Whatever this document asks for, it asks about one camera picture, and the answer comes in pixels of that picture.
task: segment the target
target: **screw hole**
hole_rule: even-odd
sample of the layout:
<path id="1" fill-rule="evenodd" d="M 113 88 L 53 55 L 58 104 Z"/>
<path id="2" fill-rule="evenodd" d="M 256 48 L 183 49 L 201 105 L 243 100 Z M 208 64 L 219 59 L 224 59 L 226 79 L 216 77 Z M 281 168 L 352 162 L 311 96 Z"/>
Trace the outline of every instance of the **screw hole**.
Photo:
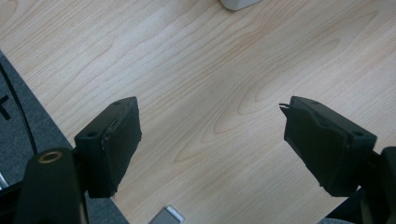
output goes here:
<path id="1" fill-rule="evenodd" d="M 363 133 L 361 132 L 352 132 L 353 134 L 355 134 L 356 136 L 363 136 Z"/>
<path id="2" fill-rule="evenodd" d="M 87 135 L 88 135 L 89 137 L 95 137 L 97 134 L 98 134 L 97 132 L 90 132 L 90 133 L 88 133 Z"/>
<path id="3" fill-rule="evenodd" d="M 61 157 L 62 157 L 62 152 L 60 152 L 60 151 L 51 151 L 51 152 L 48 152 L 48 153 L 42 155 L 38 159 L 38 162 L 40 162 L 40 163 L 50 163 L 50 162 L 59 160 Z"/>

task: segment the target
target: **wooden table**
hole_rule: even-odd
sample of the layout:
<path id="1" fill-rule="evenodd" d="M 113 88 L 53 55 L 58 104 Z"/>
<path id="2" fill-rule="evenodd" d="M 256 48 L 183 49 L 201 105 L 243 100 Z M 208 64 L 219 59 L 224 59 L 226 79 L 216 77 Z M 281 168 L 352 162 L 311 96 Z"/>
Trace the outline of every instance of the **wooden table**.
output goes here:
<path id="1" fill-rule="evenodd" d="M 0 48 L 73 144 L 137 96 L 143 140 L 113 198 L 131 223 L 315 223 L 343 199 L 283 141 L 278 103 L 329 106 L 396 145 L 396 1 L 0 1 Z"/>

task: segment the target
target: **gray carpet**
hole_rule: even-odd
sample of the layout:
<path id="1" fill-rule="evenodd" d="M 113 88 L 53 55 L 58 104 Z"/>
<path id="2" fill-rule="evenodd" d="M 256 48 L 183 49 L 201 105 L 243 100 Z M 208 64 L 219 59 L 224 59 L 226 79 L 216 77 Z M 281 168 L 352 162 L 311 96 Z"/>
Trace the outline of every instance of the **gray carpet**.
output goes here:
<path id="1" fill-rule="evenodd" d="M 32 130 L 37 151 L 70 144 L 0 50 L 0 64 L 17 93 Z M 34 155 L 21 113 L 3 76 L 0 76 L 0 172 L 9 185 L 23 179 L 26 162 Z M 110 199 L 87 198 L 91 223 L 128 223 Z"/>

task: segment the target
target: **black cable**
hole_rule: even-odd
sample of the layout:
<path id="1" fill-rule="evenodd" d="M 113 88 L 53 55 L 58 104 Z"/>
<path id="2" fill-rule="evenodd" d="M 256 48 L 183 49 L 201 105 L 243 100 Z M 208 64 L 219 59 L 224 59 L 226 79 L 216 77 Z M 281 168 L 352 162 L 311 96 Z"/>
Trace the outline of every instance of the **black cable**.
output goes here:
<path id="1" fill-rule="evenodd" d="M 11 95 L 14 98 L 15 103 L 17 104 L 18 110 L 20 111 L 20 114 L 22 116 L 23 125 L 26 129 L 27 135 L 29 136 L 29 141 L 30 141 L 30 145 L 32 145 L 33 154 L 37 154 L 37 146 L 35 145 L 35 139 L 33 138 L 32 130 L 30 130 L 30 126 L 29 126 L 29 123 L 27 122 L 26 116 L 24 114 L 20 99 L 18 98 L 18 95 L 15 92 L 14 87 L 11 84 L 11 81 L 8 78 L 6 70 L 4 69 L 4 67 L 1 63 L 0 63 L 0 71 L 1 71 L 1 74 L 3 75 L 4 80 L 6 81 L 6 83 L 8 85 L 9 91 L 11 91 Z"/>

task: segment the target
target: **wood grain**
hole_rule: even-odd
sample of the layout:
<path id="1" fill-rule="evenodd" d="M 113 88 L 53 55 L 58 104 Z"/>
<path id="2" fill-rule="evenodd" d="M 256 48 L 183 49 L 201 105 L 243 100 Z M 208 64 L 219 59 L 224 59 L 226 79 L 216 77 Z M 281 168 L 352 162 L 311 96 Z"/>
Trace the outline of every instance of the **wood grain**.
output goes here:
<path id="1" fill-rule="evenodd" d="M 131 223 L 316 223 L 342 199 L 283 141 L 312 98 L 396 145 L 396 1 L 0 1 L 0 48 L 73 143 L 138 98 L 143 140 L 114 202 Z"/>

